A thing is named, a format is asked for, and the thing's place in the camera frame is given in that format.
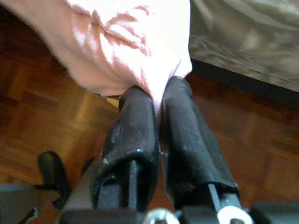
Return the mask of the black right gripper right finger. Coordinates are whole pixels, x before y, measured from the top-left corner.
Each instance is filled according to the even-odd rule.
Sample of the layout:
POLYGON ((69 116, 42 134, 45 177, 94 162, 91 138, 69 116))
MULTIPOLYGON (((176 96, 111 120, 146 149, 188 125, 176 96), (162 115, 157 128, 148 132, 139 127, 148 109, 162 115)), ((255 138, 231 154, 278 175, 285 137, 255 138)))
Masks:
POLYGON ((240 207, 239 188, 186 80, 172 77, 162 101, 161 147, 173 207, 240 207))

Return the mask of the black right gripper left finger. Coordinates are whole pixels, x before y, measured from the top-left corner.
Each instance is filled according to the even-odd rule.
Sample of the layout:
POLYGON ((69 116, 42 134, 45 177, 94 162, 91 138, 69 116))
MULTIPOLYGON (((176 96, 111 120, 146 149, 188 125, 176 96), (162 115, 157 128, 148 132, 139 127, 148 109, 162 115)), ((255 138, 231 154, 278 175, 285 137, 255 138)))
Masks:
POLYGON ((93 208, 145 210, 158 180, 157 121, 150 96, 139 87, 127 89, 120 114, 105 141, 92 175, 93 208))

